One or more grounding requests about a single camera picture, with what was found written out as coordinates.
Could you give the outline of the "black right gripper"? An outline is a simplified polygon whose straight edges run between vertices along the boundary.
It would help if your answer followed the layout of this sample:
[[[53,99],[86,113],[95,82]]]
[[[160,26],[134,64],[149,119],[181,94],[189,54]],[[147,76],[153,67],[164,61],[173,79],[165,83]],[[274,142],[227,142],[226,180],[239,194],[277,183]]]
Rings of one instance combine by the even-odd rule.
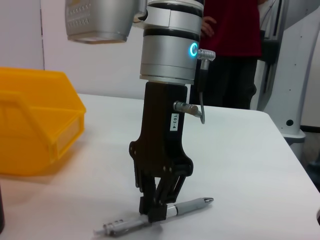
[[[150,223],[166,220],[168,204],[176,202],[186,177],[193,173],[193,162],[182,146],[185,115],[173,108],[176,101],[186,99],[186,86],[145,85],[140,136],[130,143],[129,154],[135,185],[143,193],[139,212]],[[157,188],[155,177],[160,178]]]

